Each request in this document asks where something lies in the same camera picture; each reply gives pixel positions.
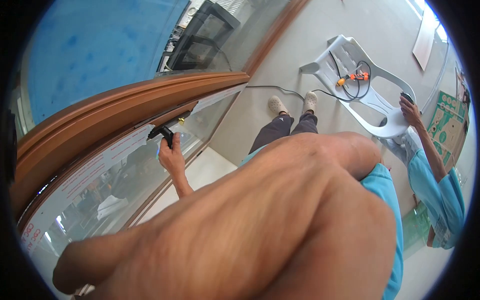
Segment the white shoe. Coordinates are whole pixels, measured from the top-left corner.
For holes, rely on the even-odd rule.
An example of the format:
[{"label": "white shoe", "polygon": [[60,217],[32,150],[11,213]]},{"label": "white shoe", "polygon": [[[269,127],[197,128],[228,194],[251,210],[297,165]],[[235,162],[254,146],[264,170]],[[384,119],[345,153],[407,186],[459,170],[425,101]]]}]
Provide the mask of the white shoe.
[{"label": "white shoe", "polygon": [[270,99],[268,99],[268,108],[270,108],[270,110],[276,115],[279,115],[281,111],[290,115],[285,105],[283,105],[282,101],[280,101],[280,98],[277,96],[271,96]]},{"label": "white shoe", "polygon": [[302,114],[304,114],[307,110],[312,110],[315,114],[315,111],[317,110],[317,103],[317,95],[314,92],[307,92],[305,101],[303,102]]}]

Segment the foot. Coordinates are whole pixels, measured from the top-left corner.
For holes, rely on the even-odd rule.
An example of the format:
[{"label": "foot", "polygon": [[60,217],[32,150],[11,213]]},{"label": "foot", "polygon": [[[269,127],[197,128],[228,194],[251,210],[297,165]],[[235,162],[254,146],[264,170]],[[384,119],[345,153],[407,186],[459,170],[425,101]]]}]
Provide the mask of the foot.
[{"label": "foot", "polygon": [[272,96],[268,99],[268,107],[276,115],[290,115],[285,105],[283,105],[282,101],[280,101],[280,98],[277,96]]},{"label": "foot", "polygon": [[302,114],[306,112],[314,114],[317,110],[317,103],[317,95],[313,92],[307,92],[307,95],[305,96],[305,101],[303,102]]},{"label": "foot", "polygon": [[380,124],[378,125],[378,127],[385,126],[386,124],[387,124],[387,117],[385,117],[385,118],[380,122]]}]

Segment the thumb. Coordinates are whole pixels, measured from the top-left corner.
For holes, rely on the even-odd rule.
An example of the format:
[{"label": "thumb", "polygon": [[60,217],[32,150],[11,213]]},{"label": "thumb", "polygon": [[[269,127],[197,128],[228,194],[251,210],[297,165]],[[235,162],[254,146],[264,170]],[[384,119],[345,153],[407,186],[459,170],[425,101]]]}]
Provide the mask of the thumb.
[{"label": "thumb", "polygon": [[173,134],[173,139],[172,139],[172,150],[175,152],[181,152],[180,149],[180,132],[176,132]]}]

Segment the white plastic chair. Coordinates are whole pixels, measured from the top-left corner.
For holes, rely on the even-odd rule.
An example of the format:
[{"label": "white plastic chair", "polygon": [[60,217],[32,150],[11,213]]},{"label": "white plastic chair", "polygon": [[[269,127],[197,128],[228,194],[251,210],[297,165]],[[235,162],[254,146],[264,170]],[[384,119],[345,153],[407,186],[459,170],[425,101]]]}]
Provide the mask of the white plastic chair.
[{"label": "white plastic chair", "polygon": [[[416,103],[415,93],[413,93],[410,85],[390,72],[375,65],[354,38],[345,38],[343,35],[339,35],[329,39],[328,44],[330,44],[330,46],[327,48],[327,50],[324,51],[315,62],[300,67],[300,72],[303,74],[315,75],[331,94],[342,99],[350,99],[341,86],[336,86],[339,77],[335,63],[328,53],[329,51],[332,52],[336,59],[338,68],[340,70],[340,76],[345,76],[352,73],[368,72],[370,74],[370,81],[376,76],[383,77],[386,80],[398,85],[403,92],[409,94],[412,100]],[[370,65],[371,71],[369,71],[368,66],[365,64],[362,64],[358,70],[354,71],[357,68],[357,63],[361,60]],[[345,82],[344,86],[351,95],[355,96],[357,94],[357,82],[349,79]],[[367,88],[368,81],[360,81],[359,96],[365,94]],[[387,117],[387,124],[385,126],[378,127],[370,125],[350,107],[351,101],[339,101],[343,106],[345,106],[346,109],[348,109],[355,119],[357,119],[360,125],[362,125],[368,132],[376,137],[385,139],[395,138],[403,134],[408,128],[408,123],[403,117],[400,108],[395,108],[390,105],[390,103],[388,103],[382,96],[375,92],[372,87],[370,87],[365,97],[361,99],[355,99],[353,101],[361,102],[384,114]]]}]

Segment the blue sleeve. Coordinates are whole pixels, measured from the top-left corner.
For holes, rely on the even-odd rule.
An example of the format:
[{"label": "blue sleeve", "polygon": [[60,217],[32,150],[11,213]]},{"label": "blue sleeve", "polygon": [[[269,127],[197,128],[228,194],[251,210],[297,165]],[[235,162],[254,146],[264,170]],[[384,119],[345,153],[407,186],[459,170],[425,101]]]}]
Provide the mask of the blue sleeve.
[{"label": "blue sleeve", "polygon": [[400,290],[403,277],[403,230],[402,230],[402,216],[400,214],[400,207],[398,206],[398,199],[396,197],[395,188],[393,186],[392,177],[388,169],[382,165],[377,164],[375,168],[360,181],[362,186],[376,194],[392,209],[395,216],[396,223],[396,250],[392,273],[388,284],[385,287],[383,298],[384,300],[393,300]]}]

